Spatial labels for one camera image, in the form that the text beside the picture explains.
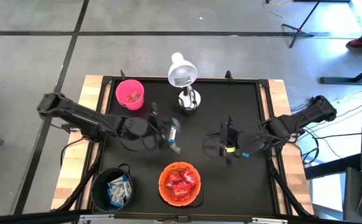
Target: black tray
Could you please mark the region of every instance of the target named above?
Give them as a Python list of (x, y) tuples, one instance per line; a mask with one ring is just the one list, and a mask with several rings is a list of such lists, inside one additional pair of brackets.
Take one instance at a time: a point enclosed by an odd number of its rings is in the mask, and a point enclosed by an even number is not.
[[(230, 83), (227, 79), (197, 79), (193, 88), (201, 94), (202, 103), (194, 115), (187, 117), (176, 106), (181, 90), (172, 87), (166, 78), (133, 77), (145, 88), (145, 104), (138, 111), (129, 111), (118, 104), (113, 92), (121, 78), (105, 77), (108, 78), (113, 79), (109, 114), (147, 118), (150, 103), (154, 101), (160, 116), (175, 117), (181, 123), (181, 133), (176, 135), (177, 145), (182, 148), (180, 155), (159, 149), (130, 152), (111, 136), (101, 144), (100, 171), (125, 162), (131, 167), (134, 181), (133, 200), (116, 213), (116, 217), (162, 219), (188, 214), (194, 219), (199, 217), (199, 220), (238, 220), (237, 217), (279, 213), (274, 180), (267, 167), (268, 151), (260, 151), (249, 158), (233, 159), (232, 167), (228, 168), (224, 168), (223, 160), (210, 159), (202, 151), (205, 134), (219, 130), (229, 114), (234, 118), (236, 129), (258, 130), (258, 125), (264, 120), (258, 80), (233, 80)], [(143, 148), (139, 141), (131, 142), (131, 145)], [(198, 208), (171, 207), (160, 199), (158, 178), (168, 164), (177, 161), (194, 165), (200, 173), (204, 202)], [(192, 205), (201, 200), (202, 193)], [(92, 210), (100, 213), (93, 206)]]

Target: gray floor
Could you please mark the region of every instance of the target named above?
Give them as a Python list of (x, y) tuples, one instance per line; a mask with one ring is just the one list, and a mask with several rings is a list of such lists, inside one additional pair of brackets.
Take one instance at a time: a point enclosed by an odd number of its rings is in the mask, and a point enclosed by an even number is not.
[[(74, 30), (82, 2), (0, 0), (0, 30)], [(274, 6), (261, 0), (90, 0), (81, 30), (278, 32), (284, 22), (299, 26), (312, 7), (313, 3), (300, 2)], [(305, 30), (348, 37), (362, 33), (358, 21), (345, 3), (321, 3)], [(69, 41), (70, 37), (0, 37), (0, 138), (6, 140), (0, 146), (0, 215), (9, 213), (41, 124), (36, 106), (42, 94), (53, 90)], [(166, 76), (174, 52), (182, 52), (195, 64), (200, 77), (223, 77), (231, 70), (234, 78), (284, 79), (292, 107), (315, 95), (333, 101), (362, 90), (362, 86), (318, 83), (322, 76), (353, 77), (362, 71), (362, 50), (345, 48), (348, 39), (301, 38), (293, 49), (288, 48), (290, 41), (288, 37), (79, 37), (62, 92), (77, 101), (86, 74), (119, 75), (123, 69), (129, 76)], [(50, 129), (25, 212), (49, 210), (59, 152), (67, 138), (67, 133)], [(310, 143), (304, 144), (303, 150), (309, 150)], [(321, 159), (335, 158), (326, 152)]]

